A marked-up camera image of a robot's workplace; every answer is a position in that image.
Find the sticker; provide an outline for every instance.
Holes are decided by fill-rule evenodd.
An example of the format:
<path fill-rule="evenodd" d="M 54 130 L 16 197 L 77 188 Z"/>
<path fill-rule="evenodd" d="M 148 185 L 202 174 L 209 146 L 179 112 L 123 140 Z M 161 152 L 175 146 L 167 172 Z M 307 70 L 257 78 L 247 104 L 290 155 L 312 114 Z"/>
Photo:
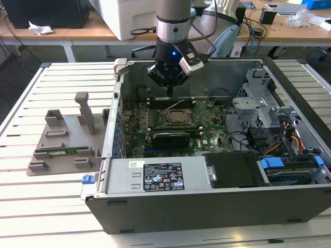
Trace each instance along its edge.
<path fill-rule="evenodd" d="M 56 156 L 56 155 L 66 155 L 67 153 L 65 151 L 54 151 L 54 152 L 49 152 L 49 156 Z"/>
<path fill-rule="evenodd" d="M 143 168 L 145 161 L 129 161 L 129 168 Z"/>
<path fill-rule="evenodd" d="M 144 164 L 143 167 L 145 191 L 150 192 L 185 189 L 181 163 Z"/>

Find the black computer tower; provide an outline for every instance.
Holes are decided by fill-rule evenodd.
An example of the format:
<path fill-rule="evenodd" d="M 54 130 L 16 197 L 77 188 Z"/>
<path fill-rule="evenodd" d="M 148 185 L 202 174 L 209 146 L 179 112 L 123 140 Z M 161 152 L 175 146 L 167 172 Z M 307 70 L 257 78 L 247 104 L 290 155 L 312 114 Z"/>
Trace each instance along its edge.
<path fill-rule="evenodd" d="M 39 26 L 82 28 L 88 19 L 88 0 L 2 0 L 15 28 Z"/>

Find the warning label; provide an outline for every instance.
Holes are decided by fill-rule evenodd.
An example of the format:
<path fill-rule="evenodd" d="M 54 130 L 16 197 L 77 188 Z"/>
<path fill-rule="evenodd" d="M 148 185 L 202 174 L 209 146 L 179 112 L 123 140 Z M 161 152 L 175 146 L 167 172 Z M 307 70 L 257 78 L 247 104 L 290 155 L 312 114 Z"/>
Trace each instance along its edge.
<path fill-rule="evenodd" d="M 144 190 L 184 190 L 181 163 L 144 164 Z"/>

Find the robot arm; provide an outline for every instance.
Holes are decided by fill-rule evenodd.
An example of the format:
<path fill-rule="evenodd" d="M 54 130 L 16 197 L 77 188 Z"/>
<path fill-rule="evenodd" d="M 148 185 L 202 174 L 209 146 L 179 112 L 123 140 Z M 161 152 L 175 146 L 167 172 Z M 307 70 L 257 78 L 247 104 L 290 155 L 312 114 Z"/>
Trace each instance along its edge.
<path fill-rule="evenodd" d="M 236 22 L 234 12 L 238 3 L 239 0 L 218 0 L 216 4 L 216 0 L 213 0 L 201 19 L 194 20 L 199 31 L 209 35 L 189 39 L 195 32 L 194 29 L 190 31 L 191 0 L 157 0 L 156 62 L 149 67 L 148 76 L 159 86 L 167 87 L 168 97 L 172 96 L 174 86 L 181 85 L 203 68 L 210 48 L 201 45 L 206 42 L 203 39 L 219 37 L 224 27 L 228 30 Z"/>

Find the yellow wire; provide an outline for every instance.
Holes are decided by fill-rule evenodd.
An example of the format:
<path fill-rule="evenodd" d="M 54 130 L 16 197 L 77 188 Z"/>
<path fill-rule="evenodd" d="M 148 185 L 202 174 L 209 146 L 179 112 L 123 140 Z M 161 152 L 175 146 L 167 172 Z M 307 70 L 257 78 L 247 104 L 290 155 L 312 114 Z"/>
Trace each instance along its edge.
<path fill-rule="evenodd" d="M 282 144 L 282 142 L 279 142 L 276 146 L 274 146 L 272 149 L 270 149 L 269 151 L 267 151 L 265 154 L 268 154 L 269 152 L 275 150 L 275 149 L 278 148 L 281 144 Z"/>
<path fill-rule="evenodd" d="M 293 139 L 296 140 L 296 142 L 297 142 L 297 144 L 298 144 L 298 150 L 300 150 L 300 148 L 299 148 L 299 146 L 300 146 L 299 140 L 298 140 L 296 137 L 294 137 L 294 136 L 291 136 L 291 138 L 293 138 Z"/>

